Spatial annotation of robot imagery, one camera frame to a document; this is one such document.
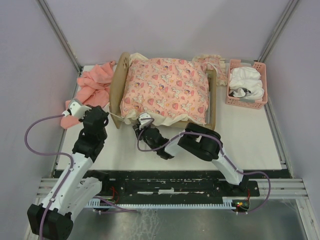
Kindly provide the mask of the pink unicorn print mattress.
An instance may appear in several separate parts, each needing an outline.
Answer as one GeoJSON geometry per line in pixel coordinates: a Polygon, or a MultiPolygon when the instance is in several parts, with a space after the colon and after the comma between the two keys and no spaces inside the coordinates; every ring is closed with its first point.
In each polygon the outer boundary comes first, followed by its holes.
{"type": "Polygon", "coordinates": [[[198,62],[178,58],[129,56],[120,112],[131,124],[142,113],[156,126],[194,122],[207,124],[209,80],[198,62]]]}

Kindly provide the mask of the wooden striped pet bed frame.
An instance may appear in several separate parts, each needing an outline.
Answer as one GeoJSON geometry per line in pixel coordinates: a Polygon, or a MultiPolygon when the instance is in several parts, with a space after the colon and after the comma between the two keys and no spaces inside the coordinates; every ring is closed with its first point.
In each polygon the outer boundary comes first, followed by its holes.
{"type": "MultiPolygon", "coordinates": [[[[130,54],[123,52],[117,62],[116,69],[110,84],[109,93],[109,112],[114,122],[115,127],[119,130],[121,128],[122,120],[120,103],[124,95],[127,74],[130,66],[130,54]]],[[[204,125],[205,128],[214,130],[216,127],[216,95],[217,95],[217,71],[215,69],[207,70],[205,72],[209,81],[209,111],[206,114],[208,123],[204,125]]]]}

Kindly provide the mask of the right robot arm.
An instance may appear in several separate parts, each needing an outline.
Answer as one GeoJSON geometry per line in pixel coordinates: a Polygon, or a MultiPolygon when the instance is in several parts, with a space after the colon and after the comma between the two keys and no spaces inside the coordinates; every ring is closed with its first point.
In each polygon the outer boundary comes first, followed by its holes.
{"type": "Polygon", "coordinates": [[[234,195],[240,196],[247,191],[249,179],[226,155],[217,132],[188,123],[184,131],[168,139],[161,135],[158,128],[151,127],[150,120],[148,118],[148,123],[137,123],[132,127],[139,151],[155,152],[160,158],[169,160],[184,150],[205,162],[211,162],[223,174],[234,195]]]}

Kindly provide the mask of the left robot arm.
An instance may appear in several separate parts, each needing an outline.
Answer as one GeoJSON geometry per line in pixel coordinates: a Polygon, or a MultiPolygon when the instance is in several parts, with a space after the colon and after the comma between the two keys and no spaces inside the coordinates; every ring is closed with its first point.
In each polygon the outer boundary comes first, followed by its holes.
{"type": "Polygon", "coordinates": [[[67,116],[73,116],[83,124],[72,153],[58,153],[68,157],[69,164],[41,203],[31,204],[27,210],[31,231],[41,240],[66,240],[89,201],[97,194],[106,195],[111,189],[111,183],[104,178],[84,178],[107,139],[108,112],[101,106],[83,105],[73,100],[59,115],[61,118],[67,116]]]}

